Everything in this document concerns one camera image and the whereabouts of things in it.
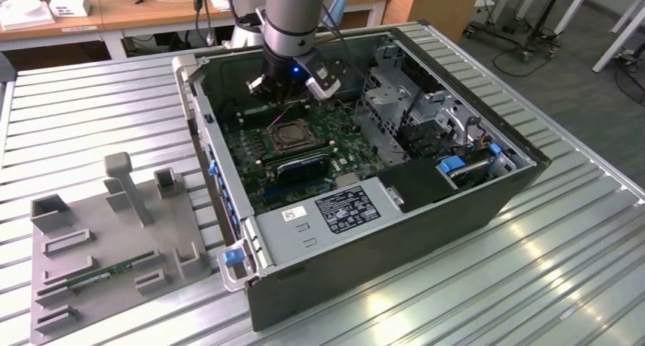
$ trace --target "green circuit board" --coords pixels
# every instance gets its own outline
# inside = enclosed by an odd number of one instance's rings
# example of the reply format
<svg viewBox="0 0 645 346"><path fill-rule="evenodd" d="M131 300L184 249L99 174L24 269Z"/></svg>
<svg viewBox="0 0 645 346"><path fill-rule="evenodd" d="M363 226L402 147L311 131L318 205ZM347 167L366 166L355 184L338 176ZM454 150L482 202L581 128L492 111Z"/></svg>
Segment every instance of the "green circuit board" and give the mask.
<svg viewBox="0 0 645 346"><path fill-rule="evenodd" d="M224 140L256 214L335 190L342 175L354 173L363 180L386 167L355 126L352 106L299 103L272 125L265 121L251 124L244 118L244 125L224 126ZM271 112L267 118L275 119L275 113L280 114ZM328 173L315 181L279 187L277 167L318 155L331 159Z"/></svg>

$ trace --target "motherboard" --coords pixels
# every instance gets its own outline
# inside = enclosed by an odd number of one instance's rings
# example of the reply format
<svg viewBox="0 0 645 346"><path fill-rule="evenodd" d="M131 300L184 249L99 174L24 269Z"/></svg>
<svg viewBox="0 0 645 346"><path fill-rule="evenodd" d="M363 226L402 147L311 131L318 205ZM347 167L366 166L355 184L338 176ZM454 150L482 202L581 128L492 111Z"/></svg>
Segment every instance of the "motherboard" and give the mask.
<svg viewBox="0 0 645 346"><path fill-rule="evenodd" d="M297 100L239 110L223 126L236 170L261 214L384 169L354 121L354 103Z"/></svg>

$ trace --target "metal table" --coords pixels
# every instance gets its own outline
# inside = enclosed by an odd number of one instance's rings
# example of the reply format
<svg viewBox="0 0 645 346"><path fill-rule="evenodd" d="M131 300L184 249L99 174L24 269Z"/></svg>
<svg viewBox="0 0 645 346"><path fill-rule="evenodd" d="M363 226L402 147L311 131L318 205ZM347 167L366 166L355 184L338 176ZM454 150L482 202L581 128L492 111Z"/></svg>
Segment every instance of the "metal table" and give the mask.
<svg viewBox="0 0 645 346"><path fill-rule="evenodd" d="M645 343L645 193L432 28L400 29L554 159L534 186L483 229L263 332L215 272L52 345ZM129 151L136 181L168 165L185 175L211 255L223 245L169 62L33 70L6 86L0 344L28 343L29 198L101 192L104 154Z"/></svg>

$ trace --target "barcode sticker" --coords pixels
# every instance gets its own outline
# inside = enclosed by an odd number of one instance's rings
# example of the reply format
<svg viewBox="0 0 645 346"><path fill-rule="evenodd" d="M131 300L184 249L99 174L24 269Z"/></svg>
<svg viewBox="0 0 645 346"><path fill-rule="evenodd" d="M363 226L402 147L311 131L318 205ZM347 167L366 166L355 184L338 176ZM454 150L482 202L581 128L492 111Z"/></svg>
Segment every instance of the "barcode sticker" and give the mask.
<svg viewBox="0 0 645 346"><path fill-rule="evenodd" d="M95 26L74 26L74 27L64 27L60 29L62 32L76 32L76 31L89 31L89 30L96 30L97 27Z"/></svg>
<svg viewBox="0 0 645 346"><path fill-rule="evenodd" d="M284 218L284 221L297 219L304 215L306 215L304 206L299 206L296 208L288 209L287 211L281 212L281 217Z"/></svg>

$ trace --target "caster wheel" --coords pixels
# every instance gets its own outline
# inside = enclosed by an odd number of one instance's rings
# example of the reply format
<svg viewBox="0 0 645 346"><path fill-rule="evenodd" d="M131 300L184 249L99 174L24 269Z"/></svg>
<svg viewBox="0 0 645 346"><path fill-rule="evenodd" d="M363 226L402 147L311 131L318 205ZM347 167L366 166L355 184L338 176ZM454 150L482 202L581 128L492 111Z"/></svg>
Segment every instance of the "caster wheel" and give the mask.
<svg viewBox="0 0 645 346"><path fill-rule="evenodd" d="M549 59L553 59L553 57L555 56L555 53L557 53L557 48L553 48L551 50L549 50Z"/></svg>

